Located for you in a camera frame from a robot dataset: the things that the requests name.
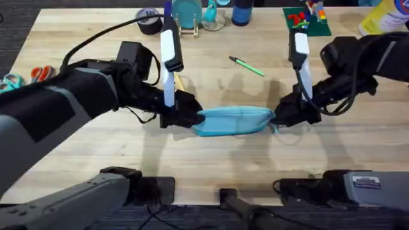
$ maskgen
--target wire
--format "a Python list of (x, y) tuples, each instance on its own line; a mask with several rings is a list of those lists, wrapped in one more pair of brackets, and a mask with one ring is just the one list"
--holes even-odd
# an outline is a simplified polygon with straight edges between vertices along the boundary
[(283, 217), (282, 215), (276, 214), (276, 213), (274, 213), (273, 211), (269, 210), (268, 208), (264, 208), (264, 207), (254, 208), (254, 209), (251, 211), (251, 213), (250, 213), (250, 215), (249, 215), (249, 224), (252, 223), (253, 218), (254, 218), (255, 216), (257, 216), (256, 214), (258, 214), (258, 213), (268, 213), (268, 214), (272, 215), (273, 218), (278, 218), (278, 219), (281, 219), (281, 220), (283, 220), (283, 221), (286, 221), (286, 222), (289, 222), (289, 223), (292, 223), (292, 224), (296, 224), (296, 225), (298, 225), (298, 226), (306, 227), (306, 228), (308, 228), (308, 229), (313, 229), (313, 230), (325, 230), (324, 228), (321, 228), (321, 227), (313, 226), (313, 225), (310, 225), (310, 224), (306, 224), (306, 223), (303, 223), (303, 222), (299, 222), (299, 221), (297, 221), (297, 220), (292, 220), (292, 219)]
[[(111, 31), (114, 31), (115, 29), (119, 29), (119, 28), (121, 28), (121, 27), (130, 25), (130, 24), (132, 24), (132, 23), (134, 23), (134, 22), (138, 22), (138, 21), (140, 21), (140, 20), (145, 20), (145, 19), (151, 19), (151, 18), (155, 18), (155, 17), (164, 17), (164, 15), (163, 15), (163, 14), (156, 14), (156, 15), (148, 15), (148, 16), (138, 17), (138, 18), (136, 18), (136, 19), (132, 19), (132, 20), (123, 22), (123, 23), (121, 23), (121, 24), (118, 24), (118, 25), (109, 27), (109, 28), (107, 28), (107, 29), (104, 29), (103, 31), (100, 31), (99, 33), (97, 33), (97, 34), (93, 35), (92, 37), (88, 38), (87, 40), (81, 42), (80, 44), (78, 44), (77, 46), (75, 46), (72, 50), (70, 50), (70, 51), (65, 55), (65, 57), (64, 57), (64, 59), (63, 59), (63, 62), (62, 62), (61, 67), (60, 67), (60, 71), (63, 72), (63, 71), (65, 70), (65, 68), (68, 66), (68, 63), (69, 63), (71, 57), (72, 57), (76, 52), (78, 52), (78, 50), (82, 49), (83, 47), (85, 47), (86, 45), (90, 44), (91, 42), (93, 42), (93, 41), (96, 40), (97, 38), (101, 37), (102, 35), (105, 35), (105, 34), (111, 32)], [(153, 57), (155, 58), (155, 62), (156, 62), (157, 68), (158, 68), (158, 78), (156, 79), (156, 81), (155, 81), (154, 83), (151, 83), (151, 84), (148, 83), (148, 84), (149, 84), (150, 86), (155, 86), (156, 84), (159, 83), (159, 80), (160, 80), (160, 61), (157, 59), (157, 57), (156, 57), (154, 54), (152, 54), (152, 55), (153, 55)], [(149, 121), (151, 121), (151, 120), (153, 120), (153, 119), (155, 119), (155, 118), (157, 117), (157, 114), (154, 114), (150, 119), (144, 121), (144, 120), (142, 120), (131, 108), (129, 108), (129, 107), (127, 107), (127, 106), (125, 106), (125, 107), (126, 107), (133, 115), (135, 115), (135, 116), (137, 117), (137, 119), (139, 120), (139, 122), (141, 122), (142, 124), (145, 124), (145, 123), (147, 123), (147, 122), (149, 122)]]
[(200, 229), (216, 229), (218, 230), (218, 228), (216, 226), (211, 226), (211, 225), (203, 225), (203, 226), (199, 226), (199, 227), (194, 227), (194, 228), (182, 228), (182, 227), (178, 227), (174, 224), (171, 224), (165, 220), (162, 220), (161, 218), (159, 218), (158, 216), (156, 216), (155, 213), (152, 213), (152, 211), (150, 210), (149, 206), (147, 207), (148, 213), (150, 215), (153, 216), (153, 218), (161, 221), (162, 223), (166, 224), (169, 227), (172, 227), (173, 229), (177, 229), (177, 230), (200, 230)]
[(158, 115), (158, 114), (153, 114), (153, 116), (152, 116), (151, 118), (149, 118), (149, 119), (147, 119), (146, 121), (144, 121), (144, 120), (142, 120), (141, 117), (139, 117), (138, 114), (136, 114), (136, 112), (134, 112), (131, 108), (129, 108), (128, 106), (125, 106), (125, 108), (127, 108), (133, 115), (135, 115), (135, 116), (138, 118), (139, 122), (141, 122), (141, 124), (146, 124), (146, 123), (148, 123), (149, 121), (155, 119), (155, 118), (157, 117), (157, 115)]
[[(158, 214), (161, 211), (161, 209), (159, 209), (158, 211), (155, 212), (155, 214)], [(150, 215), (142, 224), (141, 226), (139, 226), (138, 230), (142, 230), (146, 224), (149, 223), (149, 221), (153, 218), (153, 215)]]
[(321, 108), (319, 108), (312, 100), (311, 98), (308, 96), (307, 94), (307, 90), (305, 89), (304, 84), (301, 81), (301, 76), (300, 76), (300, 71), (299, 70), (295, 70), (295, 74), (297, 75), (297, 81), (298, 83), (301, 85), (301, 91), (302, 94), (304, 95), (304, 98), (307, 100), (307, 102), (313, 107), (315, 108), (317, 111), (319, 111), (320, 113), (327, 115), (327, 116), (338, 116), (341, 115), (343, 113), (345, 113), (346, 111), (348, 111), (349, 109), (351, 109), (354, 101), (355, 101), (355, 96), (357, 94), (357, 76), (358, 76), (358, 67), (359, 64), (362, 60), (362, 56), (365, 54), (365, 52), (367, 52), (367, 50), (370, 48), (370, 46), (372, 46), (375, 42), (381, 40), (382, 38), (388, 37), (388, 36), (394, 36), (394, 35), (401, 35), (401, 34), (408, 34), (407, 32), (391, 32), (391, 33), (385, 33), (383, 35), (380, 35), (376, 38), (374, 38), (373, 40), (371, 40), (370, 42), (368, 42), (363, 48), (362, 50), (359, 52), (356, 61), (353, 64), (353, 70), (352, 70), (352, 85), (351, 85), (351, 94), (349, 95), (349, 97), (343, 101), (333, 112), (329, 112), (327, 109), (323, 110)]
[(136, 19), (132, 19), (129, 20), (127, 22), (123, 22), (121, 24), (112, 26), (110, 28), (104, 29), (103, 31), (93, 35), (92, 37), (88, 38), (87, 40), (81, 42), (80, 44), (78, 44), (77, 46), (75, 46), (72, 50), (70, 50), (64, 57), (63, 59), (63, 63), (61, 64), (61, 68), (60, 70), (63, 71), (67, 66), (68, 66), (68, 62), (70, 61), (70, 58), (80, 49), (82, 49), (84, 46), (88, 45), (89, 43), (93, 42), (95, 39), (101, 37), (104, 34), (107, 34), (111, 31), (114, 31), (115, 29), (119, 29), (121, 27), (130, 25), (132, 23), (135, 22), (139, 22), (140, 20), (145, 20), (145, 19), (152, 19), (152, 18), (156, 18), (156, 17), (165, 17), (165, 15), (163, 14), (156, 14), (156, 15), (148, 15), (148, 16), (143, 16), (143, 17), (138, 17)]

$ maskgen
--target green pen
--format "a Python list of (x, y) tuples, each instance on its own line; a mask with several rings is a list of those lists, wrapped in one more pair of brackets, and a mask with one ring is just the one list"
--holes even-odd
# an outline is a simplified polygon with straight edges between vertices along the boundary
[(262, 77), (265, 76), (265, 74), (264, 74), (263, 72), (261, 72), (260, 70), (254, 68), (254, 67), (249, 66), (247, 63), (245, 63), (244, 61), (238, 59), (237, 57), (229, 56), (229, 58), (230, 58), (232, 61), (234, 61), (235, 63), (237, 63), (237, 64), (239, 64), (239, 65), (241, 65), (241, 66), (246, 67), (247, 69), (253, 71), (254, 73), (256, 73), (256, 74), (258, 74), (258, 75), (260, 75), (260, 76), (262, 76)]

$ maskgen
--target blue bottle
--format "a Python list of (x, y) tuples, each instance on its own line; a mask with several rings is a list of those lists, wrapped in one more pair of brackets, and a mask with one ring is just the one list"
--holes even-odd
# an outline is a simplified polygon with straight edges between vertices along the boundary
[(235, 0), (231, 22), (236, 26), (246, 26), (250, 22), (254, 0)]

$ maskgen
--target tabletop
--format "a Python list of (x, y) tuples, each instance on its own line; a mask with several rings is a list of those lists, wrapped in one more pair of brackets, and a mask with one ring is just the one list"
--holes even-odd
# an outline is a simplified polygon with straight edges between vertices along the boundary
[[(29, 81), (35, 66), (59, 68), (64, 55), (91, 35), (135, 17), (138, 9), (42, 10), (12, 68)], [(226, 17), (231, 9), (226, 8)], [(333, 36), (311, 37), (313, 81), (327, 77), (320, 50), (335, 36), (360, 36), (358, 24), (370, 8), (326, 8)], [(115, 59), (123, 40), (142, 42), (160, 56), (159, 35), (143, 35), (137, 25), (113, 31), (71, 60)], [(281, 8), (255, 8), (248, 26), (230, 23), (217, 32), (183, 35), (186, 90), (205, 109), (255, 105), (274, 109), (297, 82), (288, 62), (288, 29)], [(236, 56), (263, 71), (260, 77), (228, 59)], [(150, 80), (156, 78), (152, 65)], [(321, 123), (251, 135), (198, 137), (191, 130), (146, 125), (123, 109), (108, 112), (78, 130), (33, 166), (3, 196), (22, 203), (88, 180), (112, 166), (136, 168), (145, 176), (174, 176), (175, 204), (217, 204), (220, 188), (236, 188), (254, 204), (280, 204), (272, 190), (279, 178), (319, 177), (327, 169), (407, 171), (409, 89), (377, 77), (375, 96), (359, 95), (342, 116)]]

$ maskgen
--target black tape roll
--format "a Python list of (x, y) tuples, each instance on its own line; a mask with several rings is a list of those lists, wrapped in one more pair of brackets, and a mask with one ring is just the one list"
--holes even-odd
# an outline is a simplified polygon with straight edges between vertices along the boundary
[[(143, 17), (147, 15), (159, 14), (159, 11), (155, 8), (143, 8), (136, 13), (136, 17)], [(154, 35), (159, 33), (162, 29), (163, 23), (160, 17), (155, 17), (152, 19), (145, 19), (137, 22), (139, 29), (145, 35)]]

